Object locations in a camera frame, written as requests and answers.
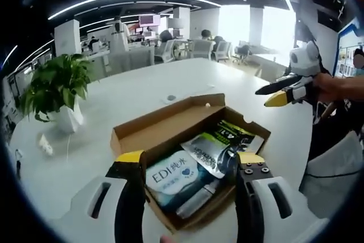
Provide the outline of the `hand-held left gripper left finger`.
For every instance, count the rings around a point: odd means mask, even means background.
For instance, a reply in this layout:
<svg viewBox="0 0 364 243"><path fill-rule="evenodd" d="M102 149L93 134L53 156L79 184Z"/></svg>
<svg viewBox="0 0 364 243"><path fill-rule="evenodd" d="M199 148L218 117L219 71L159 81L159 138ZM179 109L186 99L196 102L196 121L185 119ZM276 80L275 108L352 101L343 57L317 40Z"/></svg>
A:
<svg viewBox="0 0 364 243"><path fill-rule="evenodd" d="M120 155L105 176L76 193L69 210L70 242L143 242L145 154Z"/></svg>

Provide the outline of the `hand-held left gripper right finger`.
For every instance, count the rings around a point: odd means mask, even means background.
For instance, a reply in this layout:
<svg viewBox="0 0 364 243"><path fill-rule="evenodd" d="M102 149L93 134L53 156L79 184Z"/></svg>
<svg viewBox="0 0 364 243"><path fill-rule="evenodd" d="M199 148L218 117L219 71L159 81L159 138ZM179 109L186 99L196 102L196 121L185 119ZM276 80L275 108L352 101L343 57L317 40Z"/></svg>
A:
<svg viewBox="0 0 364 243"><path fill-rule="evenodd" d="M306 197L261 156L237 153L235 189L238 242L298 242L309 226Z"/></svg>

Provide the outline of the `person's right hand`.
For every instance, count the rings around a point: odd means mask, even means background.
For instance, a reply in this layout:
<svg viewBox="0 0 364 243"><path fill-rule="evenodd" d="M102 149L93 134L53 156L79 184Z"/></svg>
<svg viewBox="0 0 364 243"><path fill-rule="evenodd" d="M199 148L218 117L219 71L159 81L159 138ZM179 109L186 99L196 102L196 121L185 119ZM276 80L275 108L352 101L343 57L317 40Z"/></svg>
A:
<svg viewBox="0 0 364 243"><path fill-rule="evenodd" d="M327 73L319 73L313 79L313 85L318 88L320 102L333 102L348 99L348 79L339 79Z"/></svg>

